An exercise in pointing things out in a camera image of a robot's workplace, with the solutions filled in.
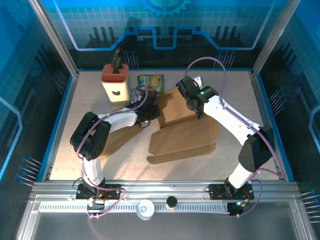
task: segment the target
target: glass panel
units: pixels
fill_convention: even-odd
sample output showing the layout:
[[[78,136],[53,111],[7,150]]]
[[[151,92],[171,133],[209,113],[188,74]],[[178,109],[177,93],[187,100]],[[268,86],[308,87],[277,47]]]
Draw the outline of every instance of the glass panel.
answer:
[[[300,2],[260,72],[294,180],[302,194],[311,189],[320,192],[319,12],[319,1]],[[319,225],[312,226],[320,233]]]
[[[286,2],[43,0],[80,69],[101,69],[116,48],[133,69],[181,68],[208,55],[251,68]]]
[[[1,4],[0,232],[14,239],[70,74],[28,1]]]

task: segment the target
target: knife block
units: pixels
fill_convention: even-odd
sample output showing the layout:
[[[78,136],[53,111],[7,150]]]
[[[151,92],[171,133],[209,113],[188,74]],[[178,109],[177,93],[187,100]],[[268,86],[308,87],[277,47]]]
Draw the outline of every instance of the knife block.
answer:
[[[119,73],[113,73],[114,68],[111,64],[103,67],[101,83],[106,91],[111,102],[124,102],[130,100],[128,88],[129,67],[127,64],[122,64],[122,69]]]

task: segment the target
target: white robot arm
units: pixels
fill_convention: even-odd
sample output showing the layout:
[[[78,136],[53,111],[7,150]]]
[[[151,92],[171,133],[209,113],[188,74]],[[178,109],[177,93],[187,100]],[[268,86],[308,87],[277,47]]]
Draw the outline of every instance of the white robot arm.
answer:
[[[226,129],[228,129],[242,145],[238,156],[239,164],[233,173],[225,180],[225,190],[229,197],[232,197],[255,171],[266,163],[272,156],[263,140],[252,129],[261,132],[274,148],[274,133],[271,127],[261,127],[259,124],[247,119],[227,102],[223,100],[223,106],[217,91],[209,86],[202,88],[200,77],[192,79],[187,76],[176,84],[181,95],[186,100],[187,107],[198,114],[201,119],[203,113],[216,119]],[[226,109],[236,113],[240,118],[248,122],[245,125],[239,118]]]
[[[100,155],[105,148],[108,135],[124,127],[138,124],[140,126],[141,123],[149,122],[160,115],[156,96],[150,93],[145,94],[147,94],[146,100],[138,109],[136,106],[142,103],[144,97],[118,111],[117,114],[96,115],[93,112],[87,112],[70,139],[74,151],[77,152],[78,147],[89,129],[100,119],[109,116],[95,127],[89,137],[84,141],[79,152],[83,158],[83,167],[86,175],[83,177],[83,184],[88,191],[97,197],[100,195],[100,191],[96,186],[103,187],[105,185],[105,178],[101,170]]]

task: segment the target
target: speckled tabletop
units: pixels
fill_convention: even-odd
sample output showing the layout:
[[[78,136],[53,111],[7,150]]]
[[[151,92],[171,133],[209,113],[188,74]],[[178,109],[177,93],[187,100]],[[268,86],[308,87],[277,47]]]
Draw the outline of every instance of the speckled tabletop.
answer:
[[[111,103],[101,84],[101,71],[80,73],[63,134],[53,163],[51,180],[75,180],[82,176],[80,160],[70,145],[70,137],[86,112],[106,114],[119,107]],[[140,74],[163,74],[165,92],[173,90],[184,77],[183,70],[130,71],[129,85],[134,88]],[[191,70],[191,77],[202,76],[204,85],[220,91],[222,71]],[[262,125],[254,90],[247,71],[228,71],[223,98],[241,114]],[[216,149],[210,155],[197,156],[161,164],[148,163],[147,156],[151,135],[159,130],[154,120],[150,126],[125,143],[108,158],[101,159],[106,179],[115,180],[224,180],[236,168],[241,145],[222,125],[215,141]],[[273,159],[264,168],[275,171]],[[262,172],[258,179],[274,180],[271,174]]]

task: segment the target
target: cardboard box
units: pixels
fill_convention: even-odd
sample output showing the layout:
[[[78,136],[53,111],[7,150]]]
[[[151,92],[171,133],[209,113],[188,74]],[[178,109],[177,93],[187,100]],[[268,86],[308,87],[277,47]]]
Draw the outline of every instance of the cardboard box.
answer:
[[[152,134],[149,153],[154,156],[148,156],[147,161],[160,164],[208,155],[216,149],[213,142],[218,137],[219,123],[210,116],[204,115],[200,120],[196,116],[180,120]]]
[[[125,106],[121,106],[115,109],[113,112],[123,109]],[[101,159],[105,159],[119,148],[121,148],[126,142],[132,139],[134,136],[139,134],[143,129],[139,128],[139,125],[127,126],[113,131],[109,134],[106,141],[104,150],[100,155]]]
[[[157,122],[160,129],[196,116],[195,112],[187,108],[186,100],[178,89],[161,94],[157,99],[160,108]]]

